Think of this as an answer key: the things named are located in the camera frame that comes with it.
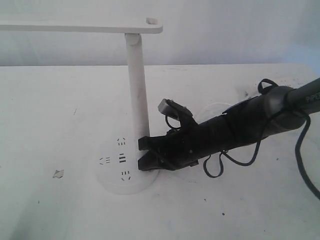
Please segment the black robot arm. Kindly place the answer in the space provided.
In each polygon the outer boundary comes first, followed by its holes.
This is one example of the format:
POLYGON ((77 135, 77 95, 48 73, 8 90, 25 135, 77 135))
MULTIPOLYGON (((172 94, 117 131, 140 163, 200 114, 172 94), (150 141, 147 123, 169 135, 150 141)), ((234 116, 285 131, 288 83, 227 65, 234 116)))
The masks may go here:
POLYGON ((280 86, 269 79, 268 87, 258 86, 259 95, 237 103, 221 115, 197 123, 184 106, 163 99, 158 110, 166 118, 179 121, 163 136, 145 136, 138 140, 144 155, 138 169, 175 171, 193 167, 212 154, 256 144, 283 132, 300 128, 303 115, 320 110, 318 79, 292 88, 280 86))

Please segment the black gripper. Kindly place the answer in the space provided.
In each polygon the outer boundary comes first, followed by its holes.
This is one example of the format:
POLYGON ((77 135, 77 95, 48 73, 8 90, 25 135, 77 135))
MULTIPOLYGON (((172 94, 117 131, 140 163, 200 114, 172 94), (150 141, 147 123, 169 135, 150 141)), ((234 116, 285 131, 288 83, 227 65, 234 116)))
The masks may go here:
POLYGON ((166 135, 138 139, 138 149, 147 151, 138 160, 140 171, 176 171, 199 164, 200 157, 197 156, 192 136, 192 131, 199 125, 194 120, 188 124, 181 123, 179 127, 172 126, 168 119, 165 122, 169 127, 166 135))

